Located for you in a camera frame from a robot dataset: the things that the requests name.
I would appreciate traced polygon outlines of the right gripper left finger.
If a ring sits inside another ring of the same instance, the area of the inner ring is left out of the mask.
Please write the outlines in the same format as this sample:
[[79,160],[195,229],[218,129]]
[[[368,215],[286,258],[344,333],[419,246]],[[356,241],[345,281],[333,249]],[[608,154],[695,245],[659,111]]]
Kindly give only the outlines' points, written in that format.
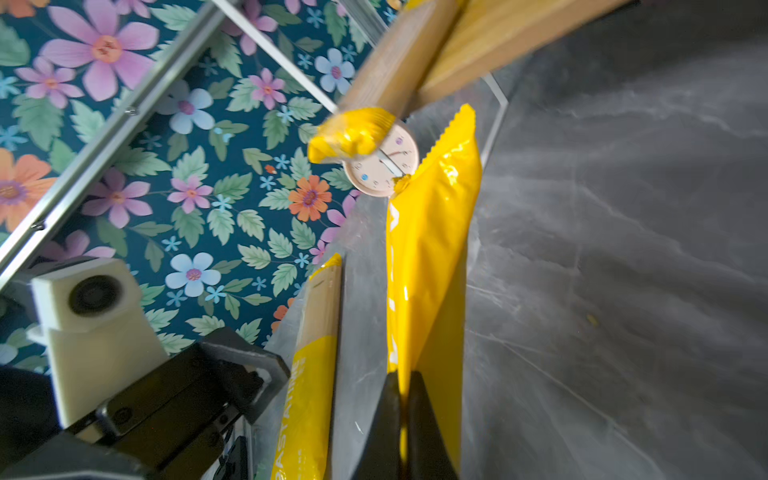
[[369,434],[352,479],[395,480],[400,478],[400,409],[398,375],[392,372],[385,378]]

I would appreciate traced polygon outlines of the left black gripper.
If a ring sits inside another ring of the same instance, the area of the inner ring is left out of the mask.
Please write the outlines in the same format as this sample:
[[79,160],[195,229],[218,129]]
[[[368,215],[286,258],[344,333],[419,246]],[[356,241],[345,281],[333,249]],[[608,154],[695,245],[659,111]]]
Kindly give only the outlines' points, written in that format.
[[200,479],[225,433],[254,423],[287,384],[283,359],[220,328],[69,427],[50,377],[1,369],[4,479]]

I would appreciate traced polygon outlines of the yellow pasta bag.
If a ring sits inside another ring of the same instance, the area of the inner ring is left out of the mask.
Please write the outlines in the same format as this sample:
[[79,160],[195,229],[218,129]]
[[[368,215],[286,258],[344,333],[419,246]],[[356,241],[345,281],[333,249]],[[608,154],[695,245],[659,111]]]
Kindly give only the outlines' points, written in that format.
[[309,278],[271,477],[323,479],[329,456],[343,260]]
[[476,112],[463,105],[417,170],[397,181],[386,218],[388,370],[400,405],[420,377],[457,473],[468,234],[482,183]]
[[464,1],[409,1],[358,71],[337,111],[308,144],[309,161],[373,154],[401,119],[444,46]]

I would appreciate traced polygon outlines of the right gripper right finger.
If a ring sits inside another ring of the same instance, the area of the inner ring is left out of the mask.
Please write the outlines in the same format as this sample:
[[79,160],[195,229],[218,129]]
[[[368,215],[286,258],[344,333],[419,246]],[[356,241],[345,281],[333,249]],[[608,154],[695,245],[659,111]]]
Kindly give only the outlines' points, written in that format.
[[426,384],[419,372],[411,374],[407,406],[407,478],[457,480],[433,411]]

